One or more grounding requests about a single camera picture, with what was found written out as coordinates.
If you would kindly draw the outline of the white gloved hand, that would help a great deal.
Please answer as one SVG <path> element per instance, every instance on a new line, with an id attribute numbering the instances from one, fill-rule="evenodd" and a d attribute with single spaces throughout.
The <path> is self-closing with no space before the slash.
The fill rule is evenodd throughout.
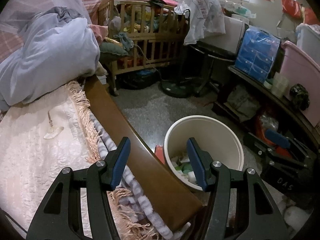
<path id="1" fill-rule="evenodd" d="M 297 207 L 295 202 L 290 199 L 283 199 L 279 203 L 279 210 L 291 235 L 295 235 L 310 217 L 308 212 Z"/>

